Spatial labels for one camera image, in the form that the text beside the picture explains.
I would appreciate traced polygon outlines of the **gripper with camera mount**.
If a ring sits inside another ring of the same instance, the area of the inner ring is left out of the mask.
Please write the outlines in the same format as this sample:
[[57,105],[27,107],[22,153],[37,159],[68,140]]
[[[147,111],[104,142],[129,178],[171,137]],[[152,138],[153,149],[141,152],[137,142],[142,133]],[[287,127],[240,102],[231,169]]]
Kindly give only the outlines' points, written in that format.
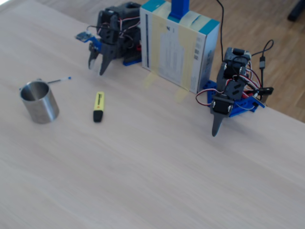
[[88,60],[88,68],[91,70],[94,67],[95,61],[99,55],[102,55],[102,63],[99,70],[99,75],[102,76],[106,71],[110,62],[114,57],[119,57],[118,40],[120,29],[114,28],[100,28],[99,36],[101,42],[100,52],[93,43],[89,44],[90,56]]

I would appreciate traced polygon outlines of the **gripper without camera mount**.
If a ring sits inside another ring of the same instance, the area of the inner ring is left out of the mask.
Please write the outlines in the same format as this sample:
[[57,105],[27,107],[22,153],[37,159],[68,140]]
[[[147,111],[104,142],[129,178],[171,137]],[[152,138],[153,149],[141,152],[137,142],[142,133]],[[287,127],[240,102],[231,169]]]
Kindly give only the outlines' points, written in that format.
[[210,112],[213,114],[212,136],[218,134],[221,123],[225,117],[229,117],[234,107],[234,100],[227,95],[215,94],[213,96]]

